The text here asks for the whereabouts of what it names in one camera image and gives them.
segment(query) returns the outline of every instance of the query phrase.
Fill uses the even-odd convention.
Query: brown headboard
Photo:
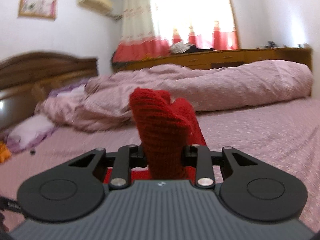
[[[0,62],[0,131],[32,116],[51,89],[93,76],[96,58],[30,52]]]

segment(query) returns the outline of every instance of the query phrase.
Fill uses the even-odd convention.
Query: folded red sock
[[[170,103],[164,90],[137,88],[130,107],[148,160],[148,171],[132,171],[134,179],[195,179],[195,169],[184,168],[181,152],[185,145],[206,145],[195,112],[183,98]],[[108,182],[108,171],[105,182]]]

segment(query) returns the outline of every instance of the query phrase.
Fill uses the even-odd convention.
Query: mattress
[[[320,229],[320,101],[303,98],[267,106],[200,113],[204,138],[211,150],[233,146],[255,158],[302,180],[308,189],[308,201],[301,221],[313,231]],[[0,194],[15,198],[19,185],[27,178],[75,158],[93,148],[116,151],[128,144],[140,144],[132,124],[105,132],[87,134],[61,127],[36,147],[12,157],[0,166]],[[217,182],[222,182],[214,167]],[[4,213],[12,230],[23,217]]]

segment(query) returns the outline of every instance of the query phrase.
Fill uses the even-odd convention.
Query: gray ribbed panel
[[[252,224],[232,215],[213,192],[187,180],[135,181],[113,191],[99,209],[65,224],[26,221],[16,240],[307,240],[313,233],[298,220]]]

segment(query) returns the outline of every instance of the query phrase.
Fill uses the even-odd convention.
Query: triangular cutout
[[[252,165],[257,165],[257,163],[247,159],[246,157],[243,157],[239,153],[233,153],[233,157],[236,159],[237,163],[239,166],[252,166]]]
[[[77,160],[74,163],[69,164],[69,166],[85,168],[90,164],[90,162],[93,160],[94,156],[95,156],[94,154],[89,154],[86,157],[84,157],[80,160]]]

